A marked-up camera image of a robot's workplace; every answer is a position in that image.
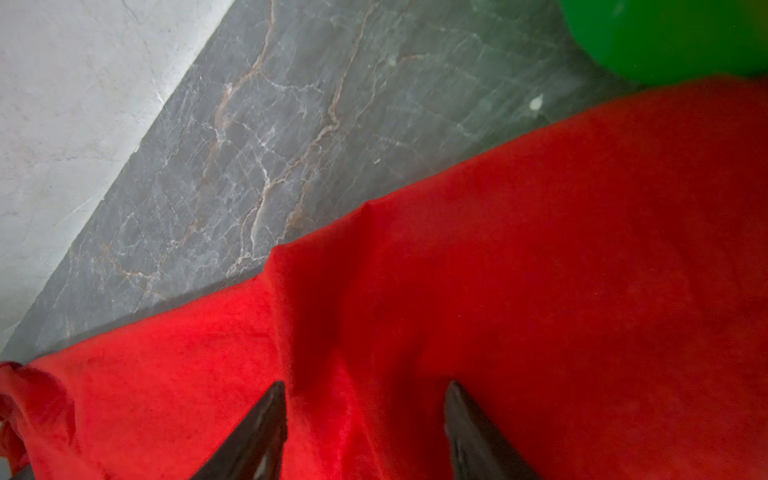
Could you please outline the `red t shirt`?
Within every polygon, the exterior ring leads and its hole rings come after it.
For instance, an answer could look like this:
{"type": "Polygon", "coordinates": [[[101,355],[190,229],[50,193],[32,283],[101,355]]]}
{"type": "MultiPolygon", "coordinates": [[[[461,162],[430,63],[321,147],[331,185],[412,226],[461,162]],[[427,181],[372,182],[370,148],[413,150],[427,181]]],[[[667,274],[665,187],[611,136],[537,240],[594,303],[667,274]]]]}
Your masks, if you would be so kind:
{"type": "Polygon", "coordinates": [[[256,277],[1,366],[39,479],[186,479],[268,387],[286,479],[446,479],[443,399],[546,479],[767,475],[767,83],[645,92],[274,248],[256,277]]]}

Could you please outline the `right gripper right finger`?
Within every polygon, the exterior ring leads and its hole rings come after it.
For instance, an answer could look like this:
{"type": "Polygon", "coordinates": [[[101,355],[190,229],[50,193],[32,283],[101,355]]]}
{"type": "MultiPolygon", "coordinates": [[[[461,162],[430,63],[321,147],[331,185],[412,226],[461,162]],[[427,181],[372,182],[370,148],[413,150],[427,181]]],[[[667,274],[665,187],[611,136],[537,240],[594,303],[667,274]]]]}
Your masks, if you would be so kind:
{"type": "Polygon", "coordinates": [[[444,416],[454,479],[540,479],[457,381],[452,381],[446,390],[444,416]]]}

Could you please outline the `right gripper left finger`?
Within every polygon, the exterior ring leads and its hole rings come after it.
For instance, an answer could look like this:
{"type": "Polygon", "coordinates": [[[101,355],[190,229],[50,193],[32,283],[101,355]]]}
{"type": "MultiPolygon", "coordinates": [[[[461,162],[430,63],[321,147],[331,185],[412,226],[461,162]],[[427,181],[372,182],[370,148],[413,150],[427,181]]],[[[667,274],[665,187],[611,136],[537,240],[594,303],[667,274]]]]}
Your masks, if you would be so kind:
{"type": "Polygon", "coordinates": [[[191,480],[278,480],[287,436],[285,384],[275,381],[191,480]]]}

